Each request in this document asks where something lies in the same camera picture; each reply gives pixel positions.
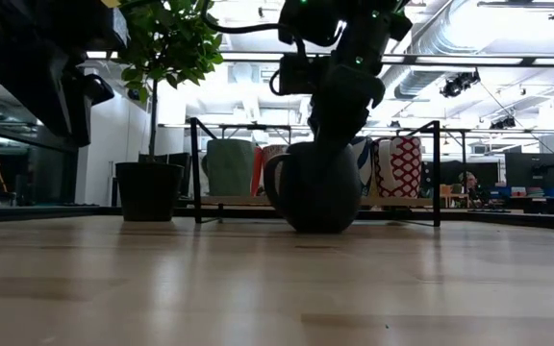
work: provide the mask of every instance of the black metal rack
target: black metal rack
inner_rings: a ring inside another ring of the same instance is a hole
[[[218,198],[215,198],[217,202],[212,204],[217,208],[203,208],[203,197],[201,196],[200,189],[200,159],[198,148],[198,128],[200,128],[207,136],[212,139],[217,139],[217,136],[213,134],[198,118],[193,117],[190,120],[190,132],[191,132],[191,169],[193,179],[193,217],[196,223],[205,223],[214,221],[216,219],[223,218],[242,218],[242,219],[271,219],[282,218],[274,209],[227,209],[229,205],[226,203],[220,203]],[[290,126],[271,126],[271,125],[220,125],[222,130],[222,136],[226,129],[246,129],[246,130],[269,130],[269,129],[281,129],[290,131]],[[408,222],[416,221],[432,221],[431,224],[423,223],[423,225],[439,227],[441,224],[441,202],[440,202],[440,159],[441,159],[441,125],[438,120],[434,120],[426,124],[425,126],[412,130],[408,133],[408,136],[414,136],[416,134],[432,134],[433,135],[433,198],[431,204],[433,206],[432,212],[426,211],[411,211],[411,210],[391,210],[391,211],[378,211],[378,210],[361,210],[357,217],[357,220],[402,220]],[[416,199],[413,199],[415,206],[420,206],[420,203],[416,203]]]

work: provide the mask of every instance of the wooden shelf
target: wooden shelf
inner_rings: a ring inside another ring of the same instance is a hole
[[[224,197],[202,197],[203,205],[224,205],[224,206],[249,206],[265,207],[270,206],[268,198],[245,197],[245,196],[224,196]],[[403,197],[363,197],[363,206],[376,207],[430,207],[433,200],[430,198],[403,198]]]

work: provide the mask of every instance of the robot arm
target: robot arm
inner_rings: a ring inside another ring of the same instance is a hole
[[[297,43],[298,52],[286,54],[280,61],[279,92],[271,89],[279,95],[312,94],[309,125],[315,142],[328,148],[327,152],[347,145],[365,125],[367,106],[375,108],[382,102],[385,87],[376,76],[382,70],[381,59],[389,39],[401,40],[412,28],[402,11],[406,3],[286,0],[279,24],[249,28],[278,29],[281,41]],[[219,32],[250,32],[248,28],[223,28],[206,21]],[[302,39],[320,46],[339,43],[330,57],[308,59],[301,48]]]

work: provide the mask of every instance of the mug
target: mug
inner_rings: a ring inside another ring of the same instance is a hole
[[[254,144],[241,139],[212,139],[206,164],[211,196],[249,196],[254,167]]]
[[[340,233],[361,205],[361,184],[352,146],[327,161],[313,142],[292,144],[265,166],[264,188],[271,205],[301,233]],[[282,165],[279,189],[276,171]]]
[[[350,142],[352,145],[352,151],[356,158],[356,164],[358,166],[358,172],[360,175],[361,186],[363,189],[363,196],[369,195],[371,188],[371,177],[373,175],[373,140],[367,136],[357,136]]]
[[[422,176],[420,139],[414,136],[376,139],[373,166],[379,197],[416,198]]]
[[[258,189],[260,187],[260,178],[262,177],[262,148],[254,148],[254,170],[251,178],[251,196],[254,197],[258,195]]]
[[[266,163],[277,155],[286,154],[288,145],[273,144],[268,145],[262,150],[263,171],[266,169]],[[275,169],[275,188],[279,191],[279,181],[281,179],[282,164],[278,164]]]

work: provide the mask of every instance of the black cable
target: black cable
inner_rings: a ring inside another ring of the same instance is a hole
[[[275,71],[275,73],[273,73],[272,77],[270,77],[270,81],[268,81],[268,87],[270,87],[270,92],[274,93],[275,95],[277,96],[284,96],[285,94],[280,91],[277,91],[275,89],[275,86],[273,85],[273,83],[275,82],[275,78],[277,78],[277,76],[279,76],[279,70]]]
[[[294,43],[296,43],[296,50],[300,58],[304,59],[305,61],[307,60],[307,53],[305,51],[305,41],[303,41],[303,37],[300,36],[300,34],[298,34],[298,32],[293,28],[280,23],[259,24],[259,25],[251,25],[251,26],[238,27],[238,28],[222,27],[220,25],[213,23],[207,17],[207,12],[209,11],[209,1],[212,1],[212,0],[204,0],[202,4],[202,10],[200,13],[202,20],[207,24],[209,28],[224,34],[249,34],[249,33],[265,31],[265,30],[275,30],[275,29],[285,30],[289,32],[290,35],[292,35],[294,39]]]

